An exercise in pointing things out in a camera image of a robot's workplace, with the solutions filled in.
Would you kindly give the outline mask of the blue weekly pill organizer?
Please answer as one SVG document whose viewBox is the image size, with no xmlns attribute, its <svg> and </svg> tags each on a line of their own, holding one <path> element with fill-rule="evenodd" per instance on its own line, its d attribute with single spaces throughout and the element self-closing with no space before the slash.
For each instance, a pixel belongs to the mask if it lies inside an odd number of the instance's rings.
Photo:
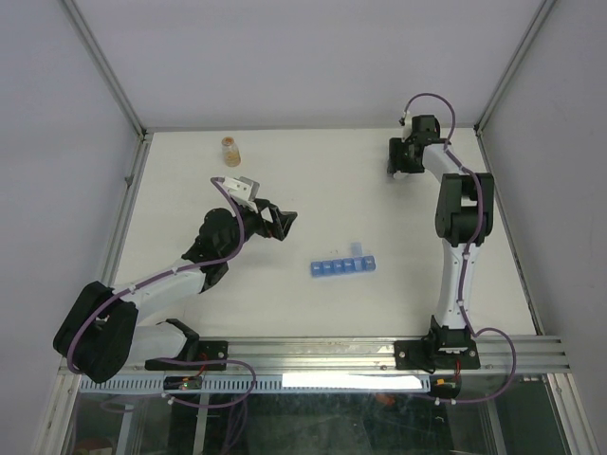
<svg viewBox="0 0 607 455">
<path fill-rule="evenodd" d="M 366 254 L 359 242 L 351 244 L 350 255 L 347 257 L 313 261 L 309 266 L 313 279 L 372 273 L 376 270 L 375 256 Z"/>
</svg>

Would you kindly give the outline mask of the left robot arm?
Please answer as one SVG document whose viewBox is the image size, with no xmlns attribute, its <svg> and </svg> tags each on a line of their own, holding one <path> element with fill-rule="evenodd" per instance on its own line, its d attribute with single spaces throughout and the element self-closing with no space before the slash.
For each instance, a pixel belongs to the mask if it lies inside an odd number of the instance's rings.
<svg viewBox="0 0 607 455">
<path fill-rule="evenodd" d="M 143 320 L 173 303 L 210 290 L 227 274 L 227 259 L 253 235 L 282 241 L 297 219 L 266 199 L 255 208 L 233 205 L 212 209 L 193 244 L 168 269 L 119 289 L 99 281 L 87 284 L 53 339 L 53 348 L 96 383 L 115 376 L 124 365 L 142 363 L 149 371 L 187 370 L 208 361 L 220 370 L 200 335 L 177 318 L 155 325 Z"/>
</svg>

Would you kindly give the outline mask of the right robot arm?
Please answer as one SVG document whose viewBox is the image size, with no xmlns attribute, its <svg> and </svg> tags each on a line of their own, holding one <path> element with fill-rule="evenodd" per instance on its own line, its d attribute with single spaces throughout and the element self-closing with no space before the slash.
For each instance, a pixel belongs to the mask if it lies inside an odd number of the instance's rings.
<svg viewBox="0 0 607 455">
<path fill-rule="evenodd" d="M 395 367 L 401 371 L 477 370 L 474 331 L 469 321 L 469 294 L 480 248 L 493 229 L 494 178 L 475 173 L 441 137 L 433 115 L 402 118 L 403 137 L 389 141 L 387 172 L 431 173 L 440 184 L 434 228 L 443 247 L 443 269 L 436 311 L 428 333 L 394 344 Z"/>
</svg>

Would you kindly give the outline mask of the white pill bottle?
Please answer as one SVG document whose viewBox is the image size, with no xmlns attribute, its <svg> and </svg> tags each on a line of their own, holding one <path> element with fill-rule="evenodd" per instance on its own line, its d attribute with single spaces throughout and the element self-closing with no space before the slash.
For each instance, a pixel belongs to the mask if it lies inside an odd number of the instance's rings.
<svg viewBox="0 0 607 455">
<path fill-rule="evenodd" d="M 390 175 L 390 177 L 395 180 L 395 181 L 400 181 L 400 180 L 405 180 L 409 177 L 410 175 L 408 173 L 401 173 L 401 172 L 395 172 L 393 174 Z"/>
</svg>

